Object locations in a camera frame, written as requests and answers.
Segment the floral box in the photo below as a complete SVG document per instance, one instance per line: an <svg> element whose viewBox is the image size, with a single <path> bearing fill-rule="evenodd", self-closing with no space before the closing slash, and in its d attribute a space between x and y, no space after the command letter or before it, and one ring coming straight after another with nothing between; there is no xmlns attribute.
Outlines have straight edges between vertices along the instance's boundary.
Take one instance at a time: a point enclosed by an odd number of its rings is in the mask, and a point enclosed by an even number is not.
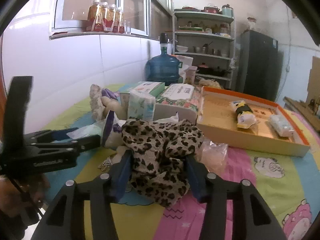
<svg viewBox="0 0 320 240"><path fill-rule="evenodd" d="M154 120L169 118L178 112L179 120L196 124L201 89L188 84L171 84L156 97Z"/></svg>

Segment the teal container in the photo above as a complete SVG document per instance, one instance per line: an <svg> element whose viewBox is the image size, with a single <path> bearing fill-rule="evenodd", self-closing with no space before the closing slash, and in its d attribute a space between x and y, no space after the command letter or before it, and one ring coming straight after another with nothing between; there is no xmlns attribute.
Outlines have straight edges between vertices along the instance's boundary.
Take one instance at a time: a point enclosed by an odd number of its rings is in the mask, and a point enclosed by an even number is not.
<svg viewBox="0 0 320 240"><path fill-rule="evenodd" d="M161 54L148 60L145 67L147 81L164 82L166 86L178 83L180 61L167 54L168 37L166 33L160 35Z"/></svg>

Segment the window sill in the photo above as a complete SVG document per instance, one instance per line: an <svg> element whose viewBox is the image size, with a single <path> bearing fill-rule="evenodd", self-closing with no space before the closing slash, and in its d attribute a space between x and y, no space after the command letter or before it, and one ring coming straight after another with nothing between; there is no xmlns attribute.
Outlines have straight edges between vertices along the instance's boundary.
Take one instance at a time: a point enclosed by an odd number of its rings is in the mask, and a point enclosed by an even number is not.
<svg viewBox="0 0 320 240"><path fill-rule="evenodd" d="M149 36L143 36L138 34L121 34L121 33L105 33L105 32L61 32L55 33L49 36L50 40L55 40L58 38L64 37L74 37L74 36L85 36L85 35L116 35L116 36L128 36L128 37L136 37L136 38L145 38L149 40L158 41L158 39L151 38Z"/></svg>

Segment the leopard print cloth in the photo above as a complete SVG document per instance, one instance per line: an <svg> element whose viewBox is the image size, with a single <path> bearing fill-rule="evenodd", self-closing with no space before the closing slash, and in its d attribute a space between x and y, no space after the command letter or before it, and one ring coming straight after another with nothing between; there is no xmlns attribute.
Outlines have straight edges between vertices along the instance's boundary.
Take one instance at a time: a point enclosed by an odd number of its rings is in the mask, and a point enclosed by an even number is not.
<svg viewBox="0 0 320 240"><path fill-rule="evenodd" d="M122 126L124 144L134 151L131 185L161 206L174 205L187 193L185 155L200 148L203 133L191 122L151 123L129 119Z"/></svg>

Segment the cardboard box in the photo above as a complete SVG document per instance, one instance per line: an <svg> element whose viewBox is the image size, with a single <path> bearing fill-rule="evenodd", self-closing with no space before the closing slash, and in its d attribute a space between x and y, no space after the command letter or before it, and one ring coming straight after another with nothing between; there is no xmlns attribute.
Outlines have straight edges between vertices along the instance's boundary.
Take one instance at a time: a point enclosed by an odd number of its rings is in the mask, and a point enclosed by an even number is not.
<svg viewBox="0 0 320 240"><path fill-rule="evenodd" d="M237 116L230 101L245 100L258 119L249 129L237 127ZM279 137L268 122L271 114L281 114L294 128L292 138ZM303 157L310 145L290 116L278 104L266 99L209 87L203 87L197 127L217 143L229 146Z"/></svg>
<svg viewBox="0 0 320 240"><path fill-rule="evenodd" d="M307 105L311 99L317 100L320 97L320 58L312 58L312 68L309 74Z"/></svg>
<svg viewBox="0 0 320 240"><path fill-rule="evenodd" d="M196 124L201 89L188 84L171 84L156 97L153 120L169 118L178 112L179 120L187 119Z"/></svg>
<svg viewBox="0 0 320 240"><path fill-rule="evenodd" d="M164 90L164 82L148 82L140 81L134 84L127 84L119 89L120 103L124 109L128 110L130 91L132 89L141 92L149 93L150 95L156 97L161 94Z"/></svg>

